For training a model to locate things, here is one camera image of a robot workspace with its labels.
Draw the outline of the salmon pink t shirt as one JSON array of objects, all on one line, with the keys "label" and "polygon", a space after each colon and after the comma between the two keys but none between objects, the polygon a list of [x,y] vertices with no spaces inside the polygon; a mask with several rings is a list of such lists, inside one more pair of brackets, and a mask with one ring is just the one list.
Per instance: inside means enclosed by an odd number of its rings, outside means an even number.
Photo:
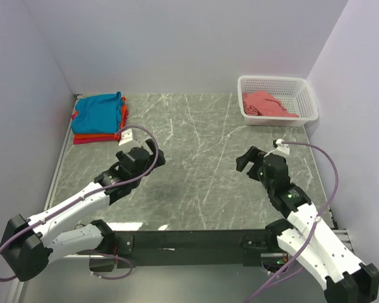
[{"label": "salmon pink t shirt", "polygon": [[267,92],[243,93],[242,98],[244,113],[249,116],[299,117],[288,112],[279,99]]}]

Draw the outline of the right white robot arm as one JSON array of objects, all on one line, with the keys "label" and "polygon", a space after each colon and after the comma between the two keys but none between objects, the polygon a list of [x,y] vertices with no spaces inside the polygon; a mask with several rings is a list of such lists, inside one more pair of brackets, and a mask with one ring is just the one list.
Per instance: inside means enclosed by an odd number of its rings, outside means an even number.
[{"label": "right white robot arm", "polygon": [[291,182],[286,156],[289,145],[283,140],[265,152],[252,146],[236,159],[241,172],[248,163],[249,178],[265,188],[274,208],[283,218],[267,226],[265,246],[291,256],[261,289],[278,283],[276,279],[298,262],[320,284],[327,302],[373,302],[378,297],[379,270],[361,261],[323,220],[308,195]]}]

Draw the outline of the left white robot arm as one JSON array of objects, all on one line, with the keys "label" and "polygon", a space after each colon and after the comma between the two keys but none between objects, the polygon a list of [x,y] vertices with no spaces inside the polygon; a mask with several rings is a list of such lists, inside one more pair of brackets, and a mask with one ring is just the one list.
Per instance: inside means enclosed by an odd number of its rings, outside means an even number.
[{"label": "left white robot arm", "polygon": [[41,273],[48,264],[70,254],[93,251],[104,255],[114,245],[114,231],[102,220],[74,229],[83,217],[129,195],[141,179],[165,158],[154,139],[147,148],[135,140],[117,152],[118,161],[62,203],[29,218],[15,215],[7,224],[0,243],[4,258],[21,282]]}]

